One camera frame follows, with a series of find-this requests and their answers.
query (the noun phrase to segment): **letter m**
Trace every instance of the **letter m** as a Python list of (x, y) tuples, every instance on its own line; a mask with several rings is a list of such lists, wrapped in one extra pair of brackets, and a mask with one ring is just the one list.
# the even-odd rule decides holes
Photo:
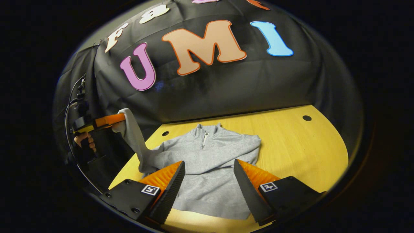
[(200, 69), (200, 63), (191, 59), (190, 52), (207, 65), (213, 64), (214, 50), (217, 46), (220, 62), (232, 62), (247, 57), (241, 50), (230, 29), (231, 22), (227, 20), (211, 21), (207, 24), (204, 37), (186, 30), (178, 29), (165, 34), (162, 41), (169, 41), (176, 53), (180, 68), (179, 75), (187, 75)]

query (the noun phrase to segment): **zipper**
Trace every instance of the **zipper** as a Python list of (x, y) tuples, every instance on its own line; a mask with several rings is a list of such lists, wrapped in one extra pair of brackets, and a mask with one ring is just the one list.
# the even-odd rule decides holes
[(205, 133), (204, 138), (203, 138), (203, 144), (201, 145), (201, 149), (204, 148), (204, 144), (206, 143), (207, 136), (208, 136), (208, 133)]

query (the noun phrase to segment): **cloth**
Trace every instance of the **cloth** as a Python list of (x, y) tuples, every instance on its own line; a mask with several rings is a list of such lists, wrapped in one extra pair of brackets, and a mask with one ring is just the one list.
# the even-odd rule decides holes
[(125, 121), (112, 127), (137, 153), (139, 171), (152, 173), (178, 161), (185, 161), (185, 176), (173, 208), (210, 216), (246, 219), (250, 210), (233, 173), (234, 160), (255, 165), (261, 139), (257, 135), (226, 130), (220, 123), (198, 124), (190, 132), (149, 150), (129, 109), (118, 113)]

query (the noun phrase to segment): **sweatshirt sleeve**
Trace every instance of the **sweatshirt sleeve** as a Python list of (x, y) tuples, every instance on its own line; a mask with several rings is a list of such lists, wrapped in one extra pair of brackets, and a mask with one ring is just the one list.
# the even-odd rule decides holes
[(119, 110), (118, 114), (119, 113), (123, 113), (125, 115), (125, 121), (112, 126), (112, 131), (115, 133), (120, 132), (125, 142), (132, 148), (132, 150), (136, 152), (138, 160), (140, 161), (138, 170), (141, 173), (156, 172), (158, 169), (152, 166), (151, 163), (147, 161), (147, 158), (150, 158), (162, 152), (163, 147), (159, 146), (154, 150), (148, 149), (145, 145), (141, 129), (138, 126), (138, 123), (136, 122), (134, 114), (132, 114), (131, 110), (125, 108)]
[(242, 135), (235, 142), (210, 150), (164, 151), (148, 157), (147, 162), (161, 169), (178, 161), (185, 161), (186, 174), (202, 174), (217, 167), (234, 165), (234, 159), (255, 164), (259, 154), (261, 139), (257, 135)]

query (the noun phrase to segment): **wooden table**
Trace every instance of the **wooden table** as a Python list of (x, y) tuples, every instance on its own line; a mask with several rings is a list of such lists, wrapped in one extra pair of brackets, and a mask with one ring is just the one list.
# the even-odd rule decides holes
[[(310, 116), (306, 121), (303, 116)], [(294, 176), (318, 192), (329, 190), (348, 166), (345, 144), (333, 125), (312, 105), (219, 117), (201, 121), (163, 124), (146, 141), (149, 149), (183, 135), (197, 124), (216, 125), (262, 139), (256, 165), (280, 178)], [(115, 177), (109, 189), (125, 179), (139, 181), (136, 155)], [(172, 209), (162, 226), (170, 232), (251, 232), (259, 227), (250, 215), (233, 220)]]

